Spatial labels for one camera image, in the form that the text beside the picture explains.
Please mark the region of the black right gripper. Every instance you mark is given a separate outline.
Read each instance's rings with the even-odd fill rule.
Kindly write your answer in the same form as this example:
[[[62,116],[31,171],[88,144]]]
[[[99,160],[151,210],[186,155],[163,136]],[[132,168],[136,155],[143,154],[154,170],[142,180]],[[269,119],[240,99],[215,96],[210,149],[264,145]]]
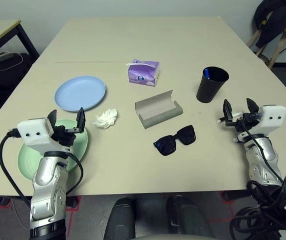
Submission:
[[[232,107],[227,99],[223,103],[223,113],[225,117],[225,122],[227,127],[234,127],[237,132],[242,133],[255,127],[259,121],[257,119],[259,111],[259,106],[250,98],[246,98],[247,107],[250,113],[244,113],[242,119],[237,119],[233,121]]]

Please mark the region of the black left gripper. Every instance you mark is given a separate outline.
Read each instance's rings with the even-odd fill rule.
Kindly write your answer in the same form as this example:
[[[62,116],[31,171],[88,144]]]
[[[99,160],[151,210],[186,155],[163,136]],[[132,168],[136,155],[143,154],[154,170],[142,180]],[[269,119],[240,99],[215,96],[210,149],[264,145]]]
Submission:
[[[84,132],[86,122],[84,109],[81,107],[78,111],[76,117],[77,125],[74,128],[67,129],[65,128],[65,126],[62,125],[55,126],[56,118],[57,110],[54,109],[47,116],[50,125],[54,127],[51,138],[62,146],[71,147],[74,143],[74,140],[76,139],[75,134],[80,134]]]

